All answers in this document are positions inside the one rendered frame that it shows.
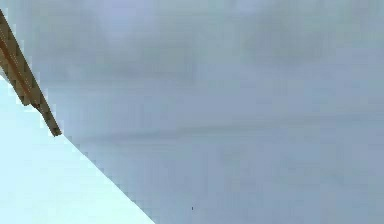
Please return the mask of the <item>brown wooden furniture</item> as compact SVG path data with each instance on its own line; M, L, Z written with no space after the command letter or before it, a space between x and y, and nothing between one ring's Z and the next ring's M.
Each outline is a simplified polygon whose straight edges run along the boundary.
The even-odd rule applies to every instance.
M46 101L31 68L0 9L0 68L24 106L31 105L44 119L53 136L62 131Z

